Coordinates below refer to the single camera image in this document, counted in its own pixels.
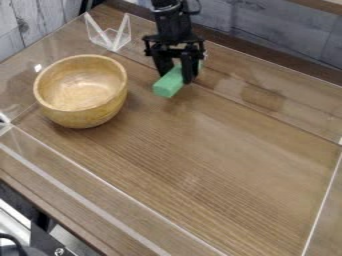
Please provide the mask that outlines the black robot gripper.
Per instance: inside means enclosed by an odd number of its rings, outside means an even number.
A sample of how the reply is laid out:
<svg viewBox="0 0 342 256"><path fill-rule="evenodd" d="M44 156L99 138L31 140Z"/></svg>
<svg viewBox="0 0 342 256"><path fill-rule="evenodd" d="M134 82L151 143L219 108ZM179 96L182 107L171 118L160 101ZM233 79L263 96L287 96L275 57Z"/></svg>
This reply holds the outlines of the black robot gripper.
<svg viewBox="0 0 342 256"><path fill-rule="evenodd" d="M160 76L174 68L173 58L179 58L182 50L171 46L185 44L181 56L183 82L190 84L199 73L199 60L205 59L205 40L193 33L191 17L201 14L202 3L195 0L198 8L193 10L189 0L151 0L156 31L146 35L146 55L151 56Z"/></svg>

